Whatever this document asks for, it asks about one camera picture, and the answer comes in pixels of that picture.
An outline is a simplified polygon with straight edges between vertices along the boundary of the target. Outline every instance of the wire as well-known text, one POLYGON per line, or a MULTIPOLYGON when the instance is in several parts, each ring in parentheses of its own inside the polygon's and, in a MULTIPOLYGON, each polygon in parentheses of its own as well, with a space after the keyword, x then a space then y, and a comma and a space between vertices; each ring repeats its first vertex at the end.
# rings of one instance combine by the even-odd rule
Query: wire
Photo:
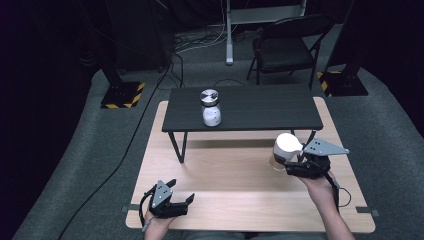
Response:
MULTIPOLYGON (((165 74, 168 72, 168 70, 169 70, 169 66, 170 66, 170 62, 168 63, 168 68, 167 68, 167 70, 166 70, 166 72, 165 72, 165 74)), ((155 87, 155 89, 153 90, 153 92, 152 92, 152 94, 150 95, 150 97, 149 97, 149 99, 148 99, 148 101, 147 101, 147 104, 146 104, 146 107, 144 108, 144 110, 143 110, 143 113, 141 114, 141 117, 140 117, 140 119, 138 120, 138 123, 137 123, 137 126, 136 126, 136 128, 135 128, 135 130, 134 130, 134 133, 133 133, 133 135, 131 136, 131 139, 130 139, 130 142, 128 143, 128 146, 127 146, 127 148, 126 148, 126 150, 125 150, 125 153, 124 153, 124 156, 122 156, 122 159, 121 159, 121 161, 118 163, 118 165, 115 167, 115 169, 112 171, 112 173, 111 174, 109 174, 109 176, 90 194, 90 196, 88 196, 87 197, 87 199, 80 205, 80 207, 74 212, 74 214, 71 216, 71 218, 68 220, 68 222, 66 223, 66 225, 65 225, 65 227, 62 229, 62 231, 61 231, 61 233, 60 233, 60 235, 59 235, 59 237, 58 237, 58 239, 62 239, 62 237, 63 237, 63 235, 64 235, 64 233, 66 232, 66 230, 68 229, 68 227, 69 227, 69 225, 72 223, 72 221, 74 220, 74 218, 77 216, 77 214, 81 211, 81 209, 91 200, 91 198, 109 181, 109 179, 111 179, 114 175, 115 175, 115 173, 119 170, 119 168, 122 166, 122 163, 124 162, 124 160, 126 159, 126 157, 127 157, 127 155, 128 155, 128 152, 129 152, 129 150, 130 150, 130 147, 131 147, 131 145, 132 145, 132 143, 134 142, 134 138, 135 138, 135 136, 136 136, 136 134, 137 134, 137 132, 138 132, 138 130, 139 130, 139 128, 140 128, 140 125, 141 125, 141 121, 143 120, 143 118, 144 118, 144 114, 146 113, 146 110, 147 110, 147 108, 149 107, 149 105, 150 105, 150 102, 151 102, 151 100, 152 100, 152 98, 153 98, 153 96, 155 95, 155 92, 156 92, 156 90, 158 89, 158 86, 160 85, 160 83, 161 83, 161 81, 163 80, 163 77, 164 76, 162 76, 161 78, 159 78, 160 79, 160 81, 158 81, 158 83, 157 83, 157 85, 156 85, 156 87, 155 87)))
MULTIPOLYGON (((247 6, 249 5, 250 0, 247 0, 246 5, 244 5, 244 9, 247 9, 247 6)), ((238 27, 238 24, 234 26, 233 30, 231 30, 231 33, 234 32, 234 30, 236 30, 236 28, 238 27)))
POLYGON ((219 43, 223 42, 225 39, 227 39, 227 37, 225 37, 222 40, 220 40, 219 42, 216 42, 219 38, 221 38, 222 34, 225 31, 225 15, 224 15, 224 6, 222 5, 222 0, 221 0, 221 14, 222 14, 222 23, 223 23, 222 24, 222 30, 221 30, 221 33, 219 34, 219 36, 217 38, 215 38, 215 40, 213 40, 211 43, 209 43, 207 45, 186 48, 186 49, 181 50, 181 51, 176 51, 176 53, 182 53, 182 52, 185 52, 185 51, 188 51, 188 50, 192 50, 192 49, 197 49, 197 48, 204 48, 204 47, 214 46, 216 44, 219 44, 219 43))
POLYGON ((340 188, 340 189, 345 190, 345 192, 347 192, 347 194, 349 195, 349 201, 345 205, 339 206, 339 207, 346 207, 347 205, 350 204, 350 201, 352 201, 352 195, 350 194, 350 192, 346 188, 340 188))
POLYGON ((156 217, 152 217, 150 218, 149 221, 147 221, 146 225, 143 226, 143 228, 141 229, 142 232, 146 232, 147 228, 150 226, 150 224, 152 223, 152 220, 155 219, 156 217))
POLYGON ((190 40, 189 36, 193 36, 195 35, 195 33, 177 36, 174 40, 176 43, 175 51, 177 52, 185 47, 188 47, 190 44, 207 44, 209 41, 219 36, 219 34, 216 33, 215 31, 212 31, 211 33, 207 33, 206 27, 205 27, 205 34, 206 34, 205 36, 196 38, 193 40, 190 40))
MULTIPOLYGON (((180 60, 181 60, 181 78, 180 77, 178 77, 177 76, 177 74, 174 72, 174 66, 175 66, 175 64, 174 64, 174 62, 172 61, 172 59, 170 59, 170 64, 168 65, 168 68, 166 69, 166 71, 165 71, 165 74, 164 75, 162 75, 162 77, 160 77, 159 79, 158 79, 158 83, 156 84, 157 85, 157 87, 159 86, 159 83, 160 82, 162 82, 162 80, 163 79, 165 79, 165 77, 168 77, 169 79, 171 79, 173 82, 174 82, 174 84, 175 84, 175 86, 177 87, 177 88, 181 88, 182 86, 185 86, 185 84, 184 84, 184 66, 183 66, 183 59, 181 58, 181 56, 180 55, 178 55, 178 54, 174 54, 173 56, 177 56, 178 58, 180 58, 180 60), (172 76, 174 76, 175 78, 177 78, 178 79, 178 81, 180 82, 180 86, 178 86, 177 85, 177 82, 175 81, 175 79, 172 77, 172 76, 170 76, 170 75, 168 75, 168 71, 169 71, 169 68, 171 68, 171 75, 172 76)), ((170 90, 170 89, 172 89, 172 88, 158 88, 159 90, 170 90)))

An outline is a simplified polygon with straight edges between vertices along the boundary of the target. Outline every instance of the caution stripe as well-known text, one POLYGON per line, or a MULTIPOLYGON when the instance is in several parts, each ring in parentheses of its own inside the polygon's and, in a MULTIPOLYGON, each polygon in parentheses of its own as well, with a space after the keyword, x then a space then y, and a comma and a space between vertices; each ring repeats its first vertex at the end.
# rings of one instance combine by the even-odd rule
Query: caution stripe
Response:
MULTIPOLYGON (((341 73, 341 72, 339 72, 339 71, 330 71, 330 73, 341 73)), ((327 84, 327 82, 325 81, 325 79, 322 78, 323 75, 324 75, 324 73, 317 72, 317 76, 318 76, 319 82, 321 83, 321 88, 322 88, 322 90, 325 93, 325 96, 331 97, 332 96, 331 89, 330 89, 329 85, 327 84)))
POLYGON ((137 93, 135 94, 134 98, 132 99, 131 102, 129 103, 124 103, 124 104, 105 104, 103 105, 104 108, 111 108, 111 109, 115 109, 115 108, 132 108, 137 106, 138 101, 141 98, 141 93, 143 92, 144 87, 146 86, 145 83, 141 83, 138 88, 137 88, 137 93))

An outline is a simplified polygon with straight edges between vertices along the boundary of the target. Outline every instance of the gray carpet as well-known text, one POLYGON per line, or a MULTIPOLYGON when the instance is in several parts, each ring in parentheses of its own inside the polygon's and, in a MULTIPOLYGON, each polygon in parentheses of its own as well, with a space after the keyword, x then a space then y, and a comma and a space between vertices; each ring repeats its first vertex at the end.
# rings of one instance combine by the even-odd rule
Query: gray carpet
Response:
MULTIPOLYGON (((339 32, 336 26, 323 42, 317 70, 323 70, 339 32)), ((245 77, 251 58, 252 33, 234 45, 233 66, 225 65, 225 42, 184 51, 184 85, 251 85, 245 77)), ((173 57, 181 76, 181 62, 173 57)), ((310 71, 264 75, 263 84, 306 83, 310 71)), ((130 202, 156 108, 179 83, 163 73, 129 72, 124 81, 146 83, 135 108, 101 109, 109 86, 99 71, 92 79, 78 129, 43 193, 14 239, 57 239, 66 223, 99 185, 119 166, 76 215, 63 239, 142 239, 141 231, 125 225, 122 207, 130 202), (140 118, 146 110, 138 127, 140 118)), ((424 229, 424 141, 399 103, 377 78, 361 69, 366 97, 326 98, 315 79, 312 93, 325 99, 368 205, 378 211, 376 231, 356 234, 357 239, 422 239, 424 229)), ((166 239, 180 239, 170 231, 166 239)))

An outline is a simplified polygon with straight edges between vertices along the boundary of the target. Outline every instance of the black clamp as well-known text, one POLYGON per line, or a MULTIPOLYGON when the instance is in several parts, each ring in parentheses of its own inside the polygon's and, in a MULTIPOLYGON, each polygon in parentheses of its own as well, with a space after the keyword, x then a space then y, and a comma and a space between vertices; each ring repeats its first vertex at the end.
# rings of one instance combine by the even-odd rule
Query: black clamp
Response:
POLYGON ((186 199, 185 202, 171 203, 172 189, 177 183, 176 179, 169 181, 168 183, 159 180, 149 191, 144 193, 143 198, 140 201, 139 217, 141 225, 144 227, 145 219, 143 214, 143 203, 149 197, 148 210, 153 214, 155 218, 172 218, 182 215, 187 215, 188 205, 194 200, 194 193, 186 199))

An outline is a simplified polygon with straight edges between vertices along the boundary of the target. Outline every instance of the white object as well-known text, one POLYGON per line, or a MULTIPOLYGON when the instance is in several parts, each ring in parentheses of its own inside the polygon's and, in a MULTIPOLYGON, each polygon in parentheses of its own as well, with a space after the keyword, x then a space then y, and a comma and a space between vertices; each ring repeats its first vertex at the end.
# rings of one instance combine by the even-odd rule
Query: white object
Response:
POLYGON ((303 145, 296 136, 290 133, 282 133, 277 137, 274 144, 274 154, 290 161, 295 155, 299 154, 303 145))
POLYGON ((203 121, 206 126, 215 127, 221 123, 221 111, 218 107, 205 108, 203 111, 203 121))
POLYGON ((219 107, 218 92, 206 89, 200 94, 202 103, 203 121, 208 127, 215 127, 221 123, 221 110, 219 107))

